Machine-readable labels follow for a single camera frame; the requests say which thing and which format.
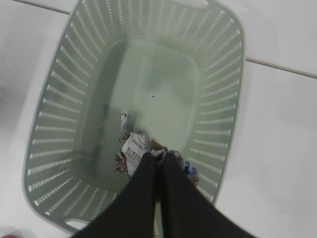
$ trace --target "basket bottom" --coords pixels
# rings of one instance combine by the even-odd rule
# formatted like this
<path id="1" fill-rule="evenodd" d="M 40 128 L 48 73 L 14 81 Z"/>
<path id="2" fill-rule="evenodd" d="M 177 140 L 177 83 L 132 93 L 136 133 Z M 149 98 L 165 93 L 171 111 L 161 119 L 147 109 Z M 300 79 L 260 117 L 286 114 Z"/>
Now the basket bottom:
<path id="1" fill-rule="evenodd" d="M 98 154 L 83 169 L 107 189 L 124 188 L 127 176 L 111 174 L 114 156 L 122 147 L 121 113 L 128 114 L 133 131 L 146 131 L 159 143 L 182 151 L 195 115 L 198 86 L 198 69 L 182 52 L 141 40 L 116 44 L 94 90 L 84 131 L 84 151 Z"/>

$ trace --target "trash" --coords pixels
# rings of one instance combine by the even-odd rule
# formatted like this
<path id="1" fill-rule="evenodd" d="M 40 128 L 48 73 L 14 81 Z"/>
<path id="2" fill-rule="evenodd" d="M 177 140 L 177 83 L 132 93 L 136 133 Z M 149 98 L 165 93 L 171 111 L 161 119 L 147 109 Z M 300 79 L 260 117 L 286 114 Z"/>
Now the trash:
<path id="1" fill-rule="evenodd" d="M 127 172 L 128 176 L 132 177 L 145 153 L 150 153 L 156 158 L 161 158 L 163 161 L 167 152 L 169 152 L 173 153 L 179 160 L 182 170 L 193 184 L 195 186 L 198 185 L 199 176 L 197 169 L 187 162 L 178 151 L 168 150 L 166 146 L 160 145 L 151 138 L 149 139 L 145 132 L 128 132 L 126 127 L 128 122 L 127 114 L 121 114 L 119 120 L 121 129 L 119 142 L 123 144 L 123 146 L 120 153 L 118 153 L 114 159 L 118 163 L 115 165 L 115 170 L 112 173 L 120 172 L 122 174 Z"/>

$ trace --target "plastic basket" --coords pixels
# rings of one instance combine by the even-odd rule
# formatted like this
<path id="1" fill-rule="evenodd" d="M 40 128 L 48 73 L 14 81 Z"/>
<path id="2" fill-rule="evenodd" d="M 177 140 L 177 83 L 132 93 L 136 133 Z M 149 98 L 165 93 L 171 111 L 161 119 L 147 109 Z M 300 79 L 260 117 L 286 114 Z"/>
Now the plastic basket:
<path id="1" fill-rule="evenodd" d="M 43 87 L 25 160 L 27 200 L 69 231 L 92 221 L 128 183 L 111 174 L 119 115 L 179 150 L 214 203 L 238 109 L 244 35 L 210 0 L 81 0 Z M 155 230 L 158 235 L 159 213 Z"/>

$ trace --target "light green basket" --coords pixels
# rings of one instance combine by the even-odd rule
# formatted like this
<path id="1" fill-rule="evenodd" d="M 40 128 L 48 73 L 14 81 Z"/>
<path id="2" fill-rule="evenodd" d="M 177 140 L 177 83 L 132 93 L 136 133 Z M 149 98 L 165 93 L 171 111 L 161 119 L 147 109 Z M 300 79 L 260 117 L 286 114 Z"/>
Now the light green basket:
<path id="1" fill-rule="evenodd" d="M 81 0 L 63 33 L 25 161 L 34 210 L 75 232 L 128 183 L 111 174 L 119 115 L 179 150 L 214 203 L 230 149 L 244 65 L 237 17 L 210 0 Z M 157 236 L 161 221 L 156 214 Z"/>

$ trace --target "white tile floor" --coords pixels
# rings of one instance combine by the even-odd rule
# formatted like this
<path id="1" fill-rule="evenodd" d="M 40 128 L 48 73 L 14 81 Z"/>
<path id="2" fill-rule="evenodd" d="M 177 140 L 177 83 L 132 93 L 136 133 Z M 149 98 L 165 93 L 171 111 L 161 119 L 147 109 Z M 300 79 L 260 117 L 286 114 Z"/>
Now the white tile floor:
<path id="1" fill-rule="evenodd" d="M 72 0 L 32 1 L 72 8 Z M 317 73 L 316 2 L 221 2 L 237 13 L 246 29 L 248 57 Z M 26 238 L 69 236 L 32 212 L 21 186 L 33 111 L 67 17 L 0 1 L 0 237 L 8 227 L 20 229 Z M 317 79 L 246 63 L 217 208 L 259 237 L 315 237 L 316 89 Z"/>

